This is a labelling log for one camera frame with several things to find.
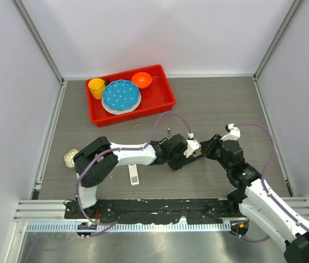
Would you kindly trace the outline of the black remote control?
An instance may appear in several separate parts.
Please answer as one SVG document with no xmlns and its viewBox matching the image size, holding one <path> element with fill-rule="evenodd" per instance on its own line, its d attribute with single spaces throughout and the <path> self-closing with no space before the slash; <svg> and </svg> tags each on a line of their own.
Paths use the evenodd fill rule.
<svg viewBox="0 0 309 263">
<path fill-rule="evenodd" d="M 202 158 L 204 156 L 204 154 L 202 154 L 201 152 L 199 153 L 193 153 L 191 156 L 190 156 L 190 161 L 191 162 L 194 162 L 200 158 Z"/>
</svg>

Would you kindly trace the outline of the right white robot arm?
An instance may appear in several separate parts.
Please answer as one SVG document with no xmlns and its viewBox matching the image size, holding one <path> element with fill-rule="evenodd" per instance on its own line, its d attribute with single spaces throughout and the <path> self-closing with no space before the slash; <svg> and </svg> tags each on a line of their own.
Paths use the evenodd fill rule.
<svg viewBox="0 0 309 263">
<path fill-rule="evenodd" d="M 278 244 L 286 262 L 309 262 L 309 221 L 286 204 L 245 161 L 239 142 L 215 135 L 201 145 L 204 156 L 217 161 L 236 188 L 227 196 L 228 213 L 242 214 L 255 222 Z"/>
</svg>

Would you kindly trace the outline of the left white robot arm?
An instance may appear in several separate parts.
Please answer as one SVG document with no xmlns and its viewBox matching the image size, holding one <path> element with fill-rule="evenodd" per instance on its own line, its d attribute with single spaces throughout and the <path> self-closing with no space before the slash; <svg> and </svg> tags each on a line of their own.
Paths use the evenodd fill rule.
<svg viewBox="0 0 309 263">
<path fill-rule="evenodd" d="M 115 167 L 168 164 L 172 170 L 178 170 L 200 149 L 200 143 L 192 134 L 187 139 L 176 134 L 170 139 L 140 145 L 115 144 L 105 136 L 97 138 L 73 157 L 78 176 L 77 213 L 85 219 L 95 214 L 97 185 Z"/>
</svg>

